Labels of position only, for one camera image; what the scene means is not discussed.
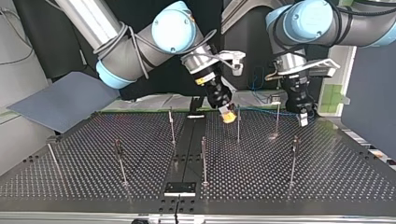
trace black cable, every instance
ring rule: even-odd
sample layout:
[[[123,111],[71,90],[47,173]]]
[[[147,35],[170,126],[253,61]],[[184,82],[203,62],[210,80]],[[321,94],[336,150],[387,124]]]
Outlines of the black cable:
[[[346,7],[346,9],[351,11],[352,7]],[[347,37],[347,34],[349,34],[350,28],[352,26],[352,21],[353,21],[353,15],[348,14],[347,15],[347,22],[346,22],[346,29],[345,29],[343,35],[341,36],[341,38],[337,41],[337,44],[343,42],[343,40]]]
[[[0,65],[12,64],[12,63],[20,63],[20,62],[22,62],[22,61],[24,61],[24,60],[30,58],[30,56],[32,56],[33,52],[34,52],[34,50],[33,50],[33,49],[30,49],[29,54],[26,55],[25,57],[23,57],[23,58],[21,58],[21,59],[18,59],[18,60],[16,60],[16,61],[13,61],[13,62],[0,63]]]
[[[300,56],[300,57],[305,58],[305,55],[303,55],[303,54],[301,54],[301,53],[295,52],[297,48],[303,49],[303,48],[304,48],[304,45],[296,45],[296,46],[294,46],[294,47],[292,47],[292,48],[290,48],[290,49],[287,49],[287,48],[284,47],[285,44],[283,44],[282,41],[281,41],[281,40],[277,37],[277,35],[276,35],[276,27],[277,27],[277,24],[279,23],[280,18],[282,18],[282,17],[286,14],[286,12],[288,12],[288,11],[289,11],[292,7],[294,7],[294,6],[295,6],[295,3],[294,3],[293,5],[291,5],[291,6],[289,6],[288,8],[286,8],[283,12],[281,12],[281,13],[279,14],[279,16],[278,16],[278,17],[276,18],[276,20],[274,21],[274,26],[273,26],[273,36],[274,36],[274,40],[275,40],[275,42],[284,50],[284,51],[282,51],[282,52],[280,52],[280,53],[274,55],[275,58],[278,57],[278,56],[280,56],[280,55],[287,54],[287,53],[292,53],[292,54],[294,54],[294,55],[297,55],[297,56]]]
[[[329,3],[329,5],[332,7],[332,10],[335,12],[335,15],[337,16],[337,20],[338,20],[337,35],[335,36],[335,39],[330,44],[330,46],[325,46],[326,48],[331,48],[334,45],[337,45],[340,43],[339,40],[340,40],[341,32],[343,31],[343,20],[341,17],[341,12],[340,12],[339,8],[337,7],[337,5],[332,0],[326,0],[326,2]]]
[[[384,16],[390,13],[396,12],[396,8],[387,11],[380,11],[380,12],[357,12],[357,11],[349,11],[343,8],[338,8],[340,12],[351,14],[354,16],[366,16],[366,17],[373,17],[373,16]]]

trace green object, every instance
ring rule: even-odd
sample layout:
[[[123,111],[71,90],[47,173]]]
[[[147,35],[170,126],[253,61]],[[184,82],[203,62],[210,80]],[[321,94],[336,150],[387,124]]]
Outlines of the green object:
[[[320,113],[336,113],[337,107],[342,103],[342,85],[325,85],[320,104]]]

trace gray panel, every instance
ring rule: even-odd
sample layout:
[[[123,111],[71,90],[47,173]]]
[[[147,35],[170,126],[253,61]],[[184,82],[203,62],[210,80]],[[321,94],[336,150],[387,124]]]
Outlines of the gray panel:
[[[8,109],[60,133],[103,109],[120,94],[102,81],[72,72]]]
[[[394,84],[396,43],[358,49],[346,96],[342,122],[366,141],[396,159]]]

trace metal rod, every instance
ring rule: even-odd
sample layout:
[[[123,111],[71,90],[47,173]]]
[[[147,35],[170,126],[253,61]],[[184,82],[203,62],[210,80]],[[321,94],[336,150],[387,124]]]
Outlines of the metal rod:
[[[176,139],[175,139],[175,128],[174,128],[174,121],[172,118],[172,107],[169,110],[169,122],[171,123],[171,130],[172,130],[172,143],[175,144],[176,143]]]
[[[238,105],[238,143],[241,141],[241,107]]]
[[[122,156],[123,156],[123,148],[121,147],[121,140],[119,138],[116,138],[116,143],[115,143],[115,150],[116,150],[116,157],[120,162],[120,168],[122,172],[122,178],[123,178],[123,184],[125,186],[128,186],[128,180],[126,179],[126,174],[125,174],[125,168],[123,166],[122,162]]]
[[[276,136],[279,128],[279,113],[280,113],[280,104],[277,105],[277,111],[276,111],[276,127],[275,127]]]
[[[124,169],[123,163],[122,163],[122,158],[120,158],[120,167],[121,167],[122,176],[123,176],[123,179],[124,179],[124,184],[128,185],[128,181],[126,180],[125,169]]]
[[[47,143],[47,146],[49,147],[49,152],[53,158],[53,161],[55,161],[56,165],[59,166],[58,160],[56,160],[55,153],[53,152],[52,145],[50,143]]]
[[[290,187],[294,185],[294,171],[295,171],[295,166],[296,166],[296,159],[297,159],[297,153],[299,150],[299,145],[300,145],[300,140],[297,136],[294,136],[293,139],[293,144],[292,144],[292,151],[293,151],[293,164],[291,166],[291,175],[290,175]]]
[[[206,175],[206,139],[202,137],[202,142],[201,142],[201,149],[202,149],[202,160],[204,162],[204,186],[209,185],[207,182],[207,175]]]

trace white wall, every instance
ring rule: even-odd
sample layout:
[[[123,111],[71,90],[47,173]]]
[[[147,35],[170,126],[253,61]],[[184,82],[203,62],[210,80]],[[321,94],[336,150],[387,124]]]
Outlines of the white wall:
[[[15,11],[11,0],[0,0],[0,7]],[[24,36],[19,21],[11,21]],[[3,16],[0,16],[0,31],[0,63],[18,60],[29,53],[30,49],[8,27]],[[53,134],[53,131],[23,117],[1,116],[7,113],[7,106],[47,86],[35,55],[20,63],[0,65],[0,175],[42,148]]]

